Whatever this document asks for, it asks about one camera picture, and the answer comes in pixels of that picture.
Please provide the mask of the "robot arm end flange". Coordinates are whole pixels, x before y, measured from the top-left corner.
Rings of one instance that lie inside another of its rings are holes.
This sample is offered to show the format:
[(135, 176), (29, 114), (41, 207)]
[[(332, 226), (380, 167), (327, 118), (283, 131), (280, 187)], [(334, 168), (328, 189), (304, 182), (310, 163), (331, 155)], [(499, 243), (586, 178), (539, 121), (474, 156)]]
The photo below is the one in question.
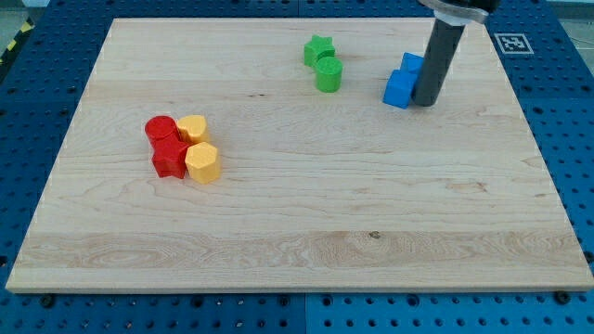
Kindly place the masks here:
[(484, 24), (499, 7), (500, 0), (418, 0), (433, 11), (434, 16), (450, 26), (463, 26), (472, 21)]

